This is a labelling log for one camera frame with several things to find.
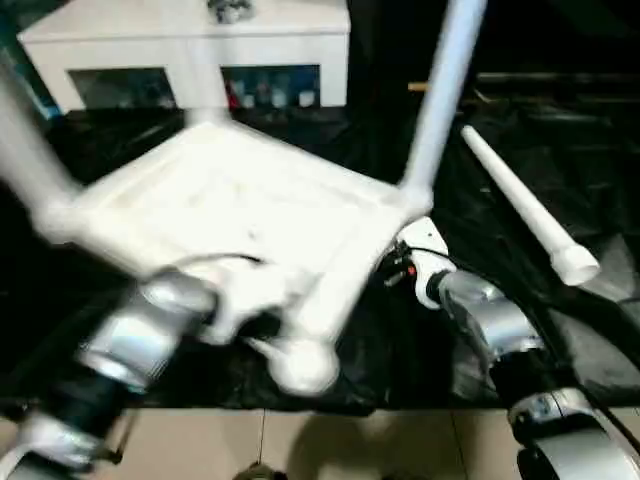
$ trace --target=black tablecloth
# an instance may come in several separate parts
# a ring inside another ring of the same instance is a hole
[[[75,112],[49,139],[90,183],[182,128],[181,112]],[[612,405],[640,403],[640,148],[634,112],[484,105],[461,114],[444,154],[433,218],[450,252],[496,281],[544,332],[560,362]],[[395,182],[415,122],[403,105],[249,112],[238,120],[327,160]],[[459,137],[475,125],[558,220],[602,261],[597,292],[563,286],[548,257]],[[6,402],[37,395],[130,281],[74,247],[53,248],[2,191],[0,385]],[[150,397],[153,405],[314,409],[497,406],[473,354],[441,314],[374,275],[339,344],[342,372],[321,398],[281,393],[264,359],[237,342],[187,345]]]

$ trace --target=white cabinet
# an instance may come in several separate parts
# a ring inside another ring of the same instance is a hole
[[[63,112],[250,106],[261,95],[251,89],[277,79],[286,86],[274,87],[275,103],[284,89],[288,104],[309,103],[311,92],[311,103],[343,105],[345,0],[254,2],[253,18],[219,25],[206,0],[73,0],[19,38]]]

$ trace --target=white box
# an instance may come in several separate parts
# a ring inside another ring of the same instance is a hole
[[[346,102],[345,0],[254,0],[219,25],[206,0],[73,0],[19,35],[60,109],[84,109],[69,72],[164,69],[177,106],[226,106],[221,66],[318,65],[320,103]]]

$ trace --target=tiled floor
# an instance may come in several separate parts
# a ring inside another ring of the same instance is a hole
[[[636,410],[616,414],[640,436]],[[0,447],[14,431],[12,424],[0,422]],[[122,464],[103,466],[93,478],[232,479],[261,457],[292,480],[377,480],[390,473],[411,479],[516,480],[517,450],[500,411],[377,412],[360,419],[145,410]]]

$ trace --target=black robot arm segment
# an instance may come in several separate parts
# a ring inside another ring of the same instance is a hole
[[[68,478],[90,471],[105,439],[216,308],[200,280],[164,270],[133,289],[76,352],[71,368],[28,414],[0,461],[0,479]]]
[[[431,277],[428,294],[480,356],[524,447],[525,480],[638,480],[635,462],[598,421],[573,372],[558,367],[533,324],[494,285],[464,271]]]

